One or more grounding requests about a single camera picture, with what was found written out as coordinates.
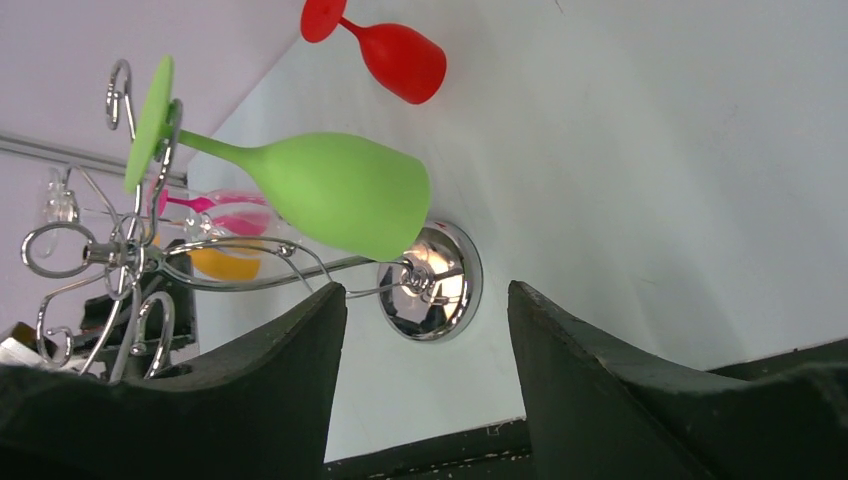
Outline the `green wine glass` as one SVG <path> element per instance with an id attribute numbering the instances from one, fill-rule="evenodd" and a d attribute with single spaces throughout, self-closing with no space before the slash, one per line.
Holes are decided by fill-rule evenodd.
<path id="1" fill-rule="evenodd" d="M 419 159 L 367 138 L 311 132 L 243 147 L 181 127 L 172 96 L 175 62 L 161 58 L 135 125 L 124 174 L 132 192 L 163 147 L 176 143 L 245 171 L 270 205 L 306 237 L 378 262 L 400 257 L 425 226 L 431 204 Z"/>

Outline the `chrome wine glass rack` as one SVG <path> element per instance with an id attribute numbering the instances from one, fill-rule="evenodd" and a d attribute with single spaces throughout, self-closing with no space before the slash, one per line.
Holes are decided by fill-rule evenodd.
<path id="1" fill-rule="evenodd" d="M 107 124 L 115 128 L 120 116 L 128 115 L 133 143 L 142 109 L 139 112 L 132 109 L 131 84 L 129 63 L 118 60 L 112 67 L 107 88 Z M 145 177 L 130 192 L 136 196 L 138 206 L 148 206 L 158 199 L 178 146 L 181 144 L 163 147 L 155 154 Z M 161 271 L 167 260 L 187 255 L 192 250 L 252 250 L 283 261 L 290 261 L 302 251 L 302 246 L 294 241 L 265 236 L 211 238 L 161 248 L 154 242 L 157 219 L 147 220 L 143 232 L 136 231 L 142 215 L 141 210 L 114 214 L 113 227 L 105 242 L 99 242 L 89 229 L 91 235 L 87 242 L 80 234 L 65 232 L 53 255 L 29 262 L 23 250 L 35 234 L 42 231 L 38 227 L 24 238 L 21 260 L 36 275 L 62 279 L 66 285 L 90 278 L 89 268 L 100 266 L 100 274 L 108 275 L 102 280 L 107 295 L 119 302 L 126 299 L 128 288 L 135 286 L 141 276 Z M 339 270 L 375 264 L 379 275 L 372 294 L 378 297 L 391 327 L 404 338 L 417 342 L 445 341 L 459 334 L 479 306 L 483 280 L 480 255 L 470 237 L 452 224 L 427 217 L 414 243 L 392 261 L 378 262 L 344 252 L 344 258 L 333 262 L 317 261 L 311 268 L 292 267 L 286 274 L 247 282 L 225 282 L 192 274 L 171 273 L 169 276 L 192 290 L 249 292 L 294 282 L 308 284 L 316 276 L 330 278 Z"/>

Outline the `red wine glass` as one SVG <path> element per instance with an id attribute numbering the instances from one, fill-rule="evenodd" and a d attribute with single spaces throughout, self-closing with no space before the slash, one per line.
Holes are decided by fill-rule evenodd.
<path id="1" fill-rule="evenodd" d="M 304 40 L 322 42 L 341 26 L 356 38 L 365 66 L 382 87 L 412 105 L 429 101 L 447 74 L 442 47 L 406 25 L 357 25 L 345 18 L 346 6 L 345 0 L 306 1 L 300 18 Z"/>

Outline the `orange wine glass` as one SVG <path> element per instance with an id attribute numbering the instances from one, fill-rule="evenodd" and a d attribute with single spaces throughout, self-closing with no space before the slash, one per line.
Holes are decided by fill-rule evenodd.
<path id="1" fill-rule="evenodd" d="M 258 258 L 237 257 L 216 249 L 192 250 L 188 255 L 196 270 L 219 281 L 251 281 L 257 278 L 261 269 Z"/>

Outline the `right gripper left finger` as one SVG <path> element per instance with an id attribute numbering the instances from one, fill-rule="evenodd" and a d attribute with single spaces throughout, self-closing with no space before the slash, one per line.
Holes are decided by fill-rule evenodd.
<path id="1" fill-rule="evenodd" d="M 1 370 L 5 479 L 318 479 L 347 322 L 329 283 L 152 379 Z"/>

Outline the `clear wine glass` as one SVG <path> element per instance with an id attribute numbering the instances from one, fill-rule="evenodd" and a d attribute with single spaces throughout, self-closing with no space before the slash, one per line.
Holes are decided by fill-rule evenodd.
<path id="1" fill-rule="evenodd" d="M 37 202 L 40 233 L 29 241 L 23 255 L 29 262 L 47 259 L 55 253 L 65 232 L 77 233 L 87 242 L 91 232 L 81 225 L 76 193 L 69 187 L 72 173 L 83 177 L 76 166 L 62 170 L 51 167 Z M 146 207 L 136 231 L 144 231 L 147 220 L 180 229 L 192 241 L 220 237 L 283 237 L 294 230 L 259 193 L 218 189 L 207 193 L 165 187 L 156 202 Z"/>

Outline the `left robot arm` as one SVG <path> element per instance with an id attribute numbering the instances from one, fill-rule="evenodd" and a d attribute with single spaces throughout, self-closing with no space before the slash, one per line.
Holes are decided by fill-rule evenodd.
<path id="1" fill-rule="evenodd" d="M 102 273 L 46 295 L 34 326 L 17 323 L 1 339 L 1 385 L 64 381 L 114 385 L 126 379 L 162 377 L 170 354 L 196 341 L 193 294 L 169 275 L 191 274 L 185 255 L 169 259 L 161 271 L 148 272 L 116 302 L 109 295 L 86 301 L 76 335 L 65 325 L 45 326 L 55 297 L 100 282 Z"/>

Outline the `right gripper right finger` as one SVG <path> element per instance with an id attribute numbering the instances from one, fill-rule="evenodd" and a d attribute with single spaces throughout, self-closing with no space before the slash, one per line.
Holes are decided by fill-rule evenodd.
<path id="1" fill-rule="evenodd" d="M 847 366 L 756 380 L 688 368 L 508 288 L 508 324 L 542 479 L 843 479 Z"/>

